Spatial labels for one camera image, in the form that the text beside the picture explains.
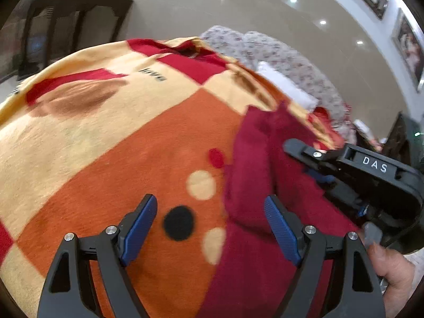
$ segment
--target blanket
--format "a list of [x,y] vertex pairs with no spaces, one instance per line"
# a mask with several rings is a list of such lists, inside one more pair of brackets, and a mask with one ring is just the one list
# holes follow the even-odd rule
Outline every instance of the blanket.
[[[312,145],[315,135],[281,103],[276,111],[249,107],[234,141],[233,163],[225,169],[226,242],[220,263],[197,318],[274,317],[295,275],[264,215],[270,194],[305,225],[344,236],[357,227],[323,197],[303,164],[282,148],[287,139]],[[320,316],[331,273],[325,261],[308,317]]]
[[0,106],[0,277],[16,303],[35,318],[63,236],[96,235],[153,193],[158,213],[127,272],[150,317],[195,317],[226,243],[234,137],[248,106],[281,101],[316,147],[343,144],[324,119],[197,37],[87,48],[22,82]]

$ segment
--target glossy floor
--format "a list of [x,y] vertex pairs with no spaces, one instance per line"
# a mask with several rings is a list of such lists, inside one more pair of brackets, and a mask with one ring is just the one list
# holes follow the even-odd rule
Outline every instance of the glossy floor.
[[213,25],[265,33],[301,52],[377,137],[407,111],[383,56],[335,0],[134,0],[120,37],[197,36]]

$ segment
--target white pillow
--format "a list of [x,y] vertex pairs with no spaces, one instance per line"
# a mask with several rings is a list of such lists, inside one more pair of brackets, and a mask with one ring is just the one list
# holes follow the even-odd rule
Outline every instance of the white pillow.
[[272,82],[281,92],[290,97],[301,107],[313,112],[318,105],[318,99],[296,87],[296,84],[288,77],[272,68],[268,62],[258,63],[258,74]]

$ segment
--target polka dot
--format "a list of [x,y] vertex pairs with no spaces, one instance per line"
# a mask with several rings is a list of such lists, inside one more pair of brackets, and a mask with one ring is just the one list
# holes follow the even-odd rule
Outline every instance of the polka dot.
[[215,179],[207,171],[195,171],[187,178],[187,191],[197,200],[208,200],[216,193]]
[[163,220],[166,235],[177,242],[190,237],[194,229],[194,215],[190,208],[178,206],[172,208]]
[[222,255],[222,247],[225,242],[225,229],[213,228],[205,234],[202,242],[202,252],[206,261],[211,265],[217,265]]
[[217,148],[209,149],[208,156],[209,156],[209,161],[211,162],[214,168],[220,169],[224,167],[224,155],[219,149]]

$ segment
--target wall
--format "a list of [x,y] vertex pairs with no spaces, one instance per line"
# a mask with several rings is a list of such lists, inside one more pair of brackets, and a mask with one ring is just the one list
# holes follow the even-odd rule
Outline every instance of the wall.
[[[408,68],[392,41],[392,33],[398,18],[399,8],[410,19],[411,26],[419,29],[410,10],[402,0],[389,0],[383,20],[379,20],[363,0],[336,0],[364,29],[374,42],[391,69],[412,118],[420,121],[424,112],[424,92],[417,93]],[[424,48],[424,39],[418,39]]]

